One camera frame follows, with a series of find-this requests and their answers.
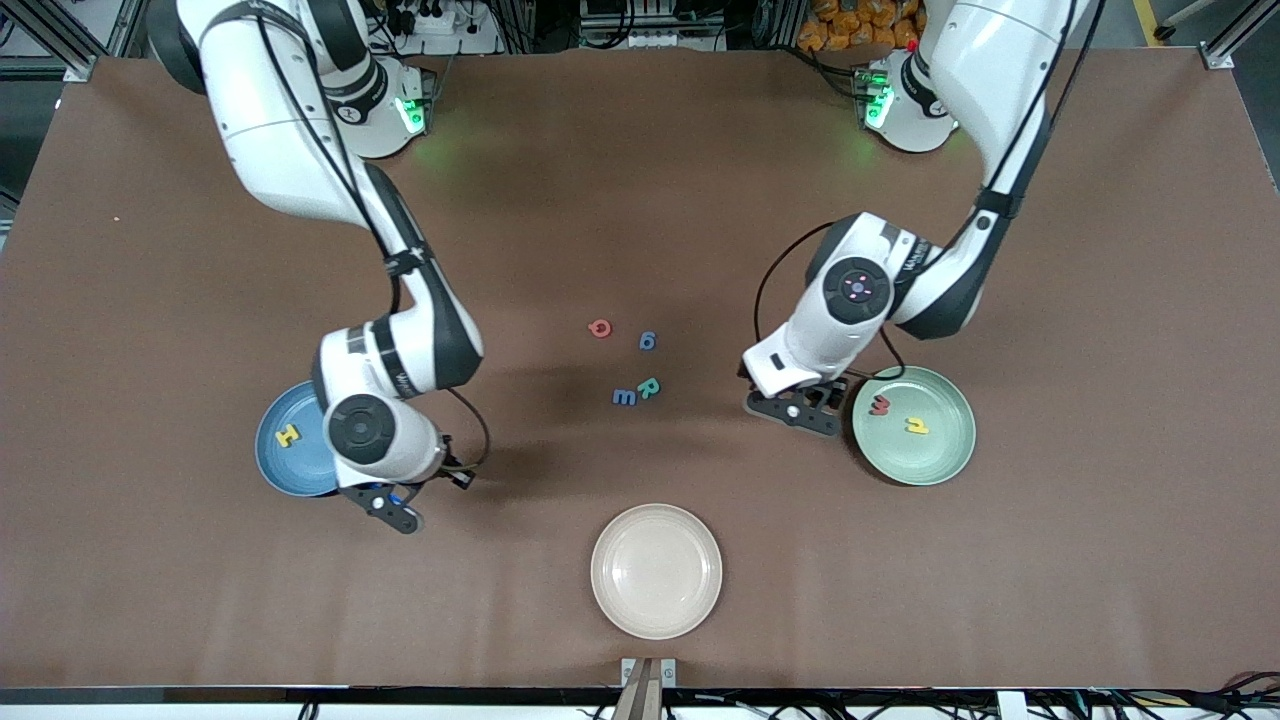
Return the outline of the aluminium frame profile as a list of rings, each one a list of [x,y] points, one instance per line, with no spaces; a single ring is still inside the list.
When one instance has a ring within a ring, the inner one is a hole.
[[[1204,68],[1231,69],[1233,54],[1277,13],[1280,13],[1280,0],[1251,0],[1217,35],[1199,44]]]
[[[88,81],[104,58],[141,56],[150,0],[0,0],[0,81]]]

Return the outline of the black table edge rail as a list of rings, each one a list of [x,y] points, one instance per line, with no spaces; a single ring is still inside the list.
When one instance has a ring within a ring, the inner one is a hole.
[[[346,687],[270,687],[270,685],[133,685],[0,689],[0,705],[145,705],[145,703],[384,703],[384,705],[609,705],[621,691],[612,687],[428,687],[428,685],[346,685]],[[992,689],[787,689],[787,688],[671,688],[668,702],[691,703],[699,694],[740,700],[750,705],[774,705],[841,700],[849,705],[893,700],[905,705],[940,707],[991,706]]]

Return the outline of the bag of orange fruit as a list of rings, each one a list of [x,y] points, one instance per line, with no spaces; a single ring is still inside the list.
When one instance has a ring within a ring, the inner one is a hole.
[[[928,20],[923,0],[806,0],[795,46],[805,53],[870,44],[915,50]]]

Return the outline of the green plate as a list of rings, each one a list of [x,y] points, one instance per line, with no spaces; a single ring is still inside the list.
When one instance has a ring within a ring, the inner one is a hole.
[[[872,398],[891,401],[887,416],[869,414]],[[909,416],[923,418],[928,436],[906,432]],[[977,418],[965,395],[945,375],[906,366],[891,378],[865,380],[847,413],[852,438],[865,460],[904,486],[937,486],[956,477],[977,446]]]

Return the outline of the beige plate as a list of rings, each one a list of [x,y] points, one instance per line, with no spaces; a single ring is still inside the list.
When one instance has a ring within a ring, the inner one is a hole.
[[[596,538],[591,592],[605,618],[643,641],[672,641],[714,611],[724,562],[709,527],[669,503],[644,503],[614,516]]]

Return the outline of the white power strip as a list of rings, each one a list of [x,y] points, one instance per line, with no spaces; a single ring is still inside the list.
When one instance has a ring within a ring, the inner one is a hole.
[[[497,17],[484,0],[387,0],[381,29],[404,56],[506,51]]]

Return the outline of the blue plate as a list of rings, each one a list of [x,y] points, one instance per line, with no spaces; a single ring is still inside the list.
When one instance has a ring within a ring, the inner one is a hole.
[[[285,424],[294,424],[301,433],[289,448],[275,439]],[[253,447],[262,478],[283,495],[338,495],[337,462],[323,436],[323,411],[312,382],[298,383],[271,402],[259,423]]]

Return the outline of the background equipment rack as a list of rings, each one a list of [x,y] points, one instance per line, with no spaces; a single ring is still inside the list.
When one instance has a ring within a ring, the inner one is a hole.
[[[639,50],[723,46],[732,0],[575,0],[570,29],[580,47]]]

